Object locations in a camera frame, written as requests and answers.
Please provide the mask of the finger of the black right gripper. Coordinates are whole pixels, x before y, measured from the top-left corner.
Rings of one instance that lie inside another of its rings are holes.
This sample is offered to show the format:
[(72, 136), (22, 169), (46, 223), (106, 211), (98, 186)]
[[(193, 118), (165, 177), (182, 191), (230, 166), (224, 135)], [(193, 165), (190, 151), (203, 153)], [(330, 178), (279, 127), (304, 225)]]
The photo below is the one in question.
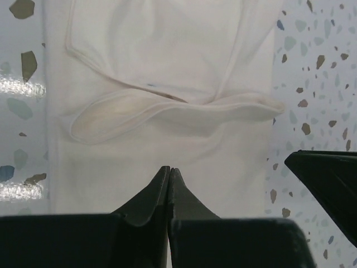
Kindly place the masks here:
[(356, 246), (356, 152), (299, 150), (284, 164)]

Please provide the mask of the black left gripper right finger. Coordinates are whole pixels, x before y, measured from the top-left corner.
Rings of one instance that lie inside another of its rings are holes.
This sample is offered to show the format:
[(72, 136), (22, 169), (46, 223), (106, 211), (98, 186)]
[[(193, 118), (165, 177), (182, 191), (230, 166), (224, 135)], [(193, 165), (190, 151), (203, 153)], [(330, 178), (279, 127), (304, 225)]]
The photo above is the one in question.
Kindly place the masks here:
[(168, 237), (173, 267), (315, 267), (305, 235), (282, 218), (220, 218), (170, 173)]

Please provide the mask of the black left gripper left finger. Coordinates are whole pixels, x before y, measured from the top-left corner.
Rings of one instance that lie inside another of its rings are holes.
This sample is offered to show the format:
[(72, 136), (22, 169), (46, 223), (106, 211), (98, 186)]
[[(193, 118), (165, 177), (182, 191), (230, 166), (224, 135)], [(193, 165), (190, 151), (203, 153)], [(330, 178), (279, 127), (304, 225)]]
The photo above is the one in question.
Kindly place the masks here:
[(1, 218), (2, 267), (165, 267), (170, 168), (105, 214)]

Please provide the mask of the white t-shirt red print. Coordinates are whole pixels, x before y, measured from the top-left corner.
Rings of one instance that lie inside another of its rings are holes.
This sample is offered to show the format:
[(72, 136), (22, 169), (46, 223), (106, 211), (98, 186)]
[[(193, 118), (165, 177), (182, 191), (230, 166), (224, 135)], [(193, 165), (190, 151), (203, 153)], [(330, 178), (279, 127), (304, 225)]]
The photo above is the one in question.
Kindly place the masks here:
[(111, 212), (162, 166), (264, 215), (282, 1), (45, 1), (50, 207)]

